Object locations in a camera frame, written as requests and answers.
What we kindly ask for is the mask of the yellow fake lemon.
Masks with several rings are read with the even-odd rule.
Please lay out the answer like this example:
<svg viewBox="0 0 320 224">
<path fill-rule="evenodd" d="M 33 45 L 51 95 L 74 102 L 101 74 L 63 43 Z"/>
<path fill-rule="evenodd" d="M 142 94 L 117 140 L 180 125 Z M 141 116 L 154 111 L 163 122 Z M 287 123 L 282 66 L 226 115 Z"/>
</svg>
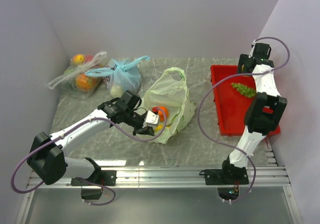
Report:
<svg viewBox="0 0 320 224">
<path fill-rule="evenodd" d="M 164 128 L 163 125 L 158 125 L 157 127 L 155 127 L 154 131 L 158 132 L 158 131 L 161 131 L 163 128 Z"/>
</svg>

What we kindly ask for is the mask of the orange fake orange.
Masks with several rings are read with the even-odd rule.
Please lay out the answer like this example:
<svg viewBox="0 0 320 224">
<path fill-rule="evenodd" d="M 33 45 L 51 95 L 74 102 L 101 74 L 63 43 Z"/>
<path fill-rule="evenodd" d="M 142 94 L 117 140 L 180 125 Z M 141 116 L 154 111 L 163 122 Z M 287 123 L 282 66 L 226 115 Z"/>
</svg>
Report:
<svg viewBox="0 0 320 224">
<path fill-rule="evenodd" d="M 157 110 L 157 114 L 159 115 L 159 119 L 160 121 L 164 121 L 165 120 L 165 117 L 168 118 L 169 117 L 169 111 L 166 107 L 164 106 L 157 106 L 156 107 Z"/>
</svg>

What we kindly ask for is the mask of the green fake grapes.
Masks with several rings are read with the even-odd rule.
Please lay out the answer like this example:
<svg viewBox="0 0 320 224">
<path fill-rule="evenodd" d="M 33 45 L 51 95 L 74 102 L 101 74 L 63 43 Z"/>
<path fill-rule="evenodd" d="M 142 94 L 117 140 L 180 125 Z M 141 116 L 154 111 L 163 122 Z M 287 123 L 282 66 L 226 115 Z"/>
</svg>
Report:
<svg viewBox="0 0 320 224">
<path fill-rule="evenodd" d="M 246 85 L 243 85 L 241 83 L 231 83 L 231 86 L 233 89 L 235 89 L 240 95 L 247 97 L 247 98 L 254 98 L 256 95 L 256 90 L 248 87 Z"/>
</svg>

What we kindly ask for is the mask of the light green plastic bag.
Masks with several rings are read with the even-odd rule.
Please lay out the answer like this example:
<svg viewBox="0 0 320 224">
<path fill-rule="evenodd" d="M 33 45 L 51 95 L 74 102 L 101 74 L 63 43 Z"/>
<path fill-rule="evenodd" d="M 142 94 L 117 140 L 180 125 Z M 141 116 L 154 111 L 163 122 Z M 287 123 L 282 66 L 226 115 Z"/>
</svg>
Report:
<svg viewBox="0 0 320 224">
<path fill-rule="evenodd" d="M 166 69 L 162 76 L 145 92 L 142 107 L 146 110 L 166 108 L 168 114 L 164 131 L 153 142 L 165 144 L 168 139 L 191 121 L 196 104 L 190 100 L 185 72 L 172 67 Z"/>
</svg>

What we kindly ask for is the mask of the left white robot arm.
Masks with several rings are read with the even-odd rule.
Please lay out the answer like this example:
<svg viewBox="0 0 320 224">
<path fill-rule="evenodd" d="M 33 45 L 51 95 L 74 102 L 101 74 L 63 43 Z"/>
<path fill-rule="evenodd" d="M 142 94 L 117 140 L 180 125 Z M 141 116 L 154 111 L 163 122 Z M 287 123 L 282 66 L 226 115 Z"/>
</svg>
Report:
<svg viewBox="0 0 320 224">
<path fill-rule="evenodd" d="M 59 132 L 39 133 L 30 149 L 27 164 L 51 185 L 62 177 L 82 178 L 89 185 L 101 185 L 105 180 L 101 167 L 91 158 L 72 159 L 68 154 L 91 136 L 116 124 L 125 123 L 133 128 L 132 134 L 154 136 L 160 117 L 153 111 L 138 114 L 142 100 L 126 91 L 121 97 L 103 102 L 91 114 Z"/>
</svg>

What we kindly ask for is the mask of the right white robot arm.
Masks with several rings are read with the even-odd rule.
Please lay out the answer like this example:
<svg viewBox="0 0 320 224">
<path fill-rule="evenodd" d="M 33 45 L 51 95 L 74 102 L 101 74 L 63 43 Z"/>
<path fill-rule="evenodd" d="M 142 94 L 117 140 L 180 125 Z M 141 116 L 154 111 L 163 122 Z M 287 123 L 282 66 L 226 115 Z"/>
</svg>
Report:
<svg viewBox="0 0 320 224">
<path fill-rule="evenodd" d="M 248 55 L 242 54 L 238 73 L 253 73 L 256 95 L 244 116 L 244 132 L 234 149 L 222 163 L 220 178 L 226 184 L 248 184 L 247 166 L 257 145 L 275 131 L 287 106 L 274 79 L 274 64 L 269 60 L 271 47 L 254 42 Z"/>
</svg>

